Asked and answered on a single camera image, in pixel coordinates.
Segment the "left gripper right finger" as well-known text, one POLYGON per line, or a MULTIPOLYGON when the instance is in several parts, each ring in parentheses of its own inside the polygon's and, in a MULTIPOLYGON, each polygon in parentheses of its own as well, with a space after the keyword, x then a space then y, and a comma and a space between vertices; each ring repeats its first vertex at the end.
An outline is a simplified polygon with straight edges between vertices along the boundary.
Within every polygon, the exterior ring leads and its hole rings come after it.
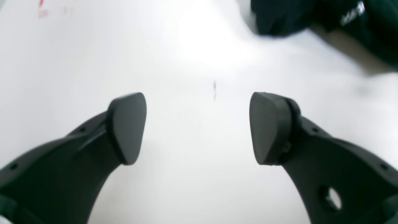
POLYGON ((397 170, 328 134, 293 99, 253 93, 250 130, 257 163, 283 167, 312 224, 397 223, 397 170))

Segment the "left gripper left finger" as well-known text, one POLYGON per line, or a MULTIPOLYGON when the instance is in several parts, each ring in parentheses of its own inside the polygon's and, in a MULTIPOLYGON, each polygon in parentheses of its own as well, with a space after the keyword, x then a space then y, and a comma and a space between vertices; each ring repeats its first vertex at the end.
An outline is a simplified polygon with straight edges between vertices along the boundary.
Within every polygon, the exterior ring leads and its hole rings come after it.
POLYGON ((1 169, 1 218, 12 224, 87 224, 110 174, 137 161, 146 114, 143 93, 115 98, 65 137, 14 159, 1 169))

